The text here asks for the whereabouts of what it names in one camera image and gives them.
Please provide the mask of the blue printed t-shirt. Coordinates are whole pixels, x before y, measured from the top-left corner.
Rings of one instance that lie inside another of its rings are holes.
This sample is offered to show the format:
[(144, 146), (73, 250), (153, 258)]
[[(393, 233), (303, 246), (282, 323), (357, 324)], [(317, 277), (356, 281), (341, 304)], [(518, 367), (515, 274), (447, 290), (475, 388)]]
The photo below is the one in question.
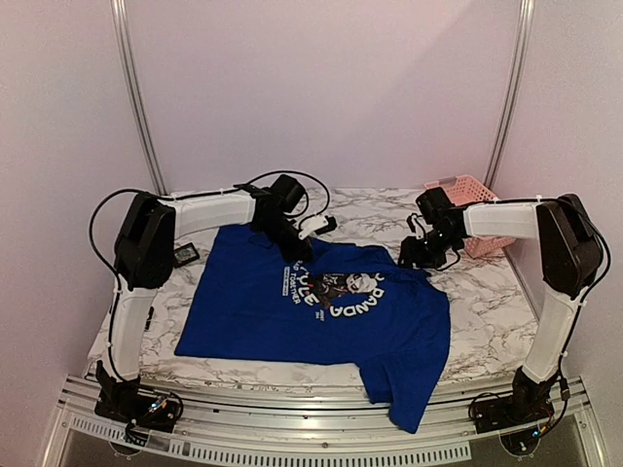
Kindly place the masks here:
[(352, 364), (370, 402), (415, 433), (447, 363), (450, 302), (382, 246), (315, 240), (284, 261), (246, 226), (220, 229), (175, 348), (183, 357)]

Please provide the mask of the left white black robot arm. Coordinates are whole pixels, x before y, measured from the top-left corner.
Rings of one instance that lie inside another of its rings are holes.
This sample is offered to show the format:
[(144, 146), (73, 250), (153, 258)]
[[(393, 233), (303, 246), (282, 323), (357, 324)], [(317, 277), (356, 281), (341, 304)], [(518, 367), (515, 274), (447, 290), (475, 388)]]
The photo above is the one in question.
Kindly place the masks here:
[(293, 170), (278, 171), (267, 188), (247, 182), (230, 189), (158, 196), (132, 189), (133, 200), (106, 266), (115, 277), (105, 350), (98, 363), (112, 384), (135, 381), (145, 321), (157, 291), (174, 269), (174, 242), (186, 234), (247, 225), (275, 244), (287, 263), (308, 261), (312, 246), (291, 213), (306, 189)]

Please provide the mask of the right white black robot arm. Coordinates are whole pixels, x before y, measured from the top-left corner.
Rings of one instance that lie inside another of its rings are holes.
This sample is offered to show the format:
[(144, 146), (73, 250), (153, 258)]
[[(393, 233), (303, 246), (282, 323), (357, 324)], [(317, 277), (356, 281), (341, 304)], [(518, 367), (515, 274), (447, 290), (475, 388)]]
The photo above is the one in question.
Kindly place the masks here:
[(609, 268), (605, 239), (579, 196), (518, 198), (453, 204), (443, 189), (426, 190), (416, 205), (425, 223), (422, 236), (400, 245), (398, 265), (442, 270), (448, 251), (469, 238), (534, 239), (540, 253), (544, 299), (536, 335), (519, 370), (541, 384), (560, 370), (578, 313)]

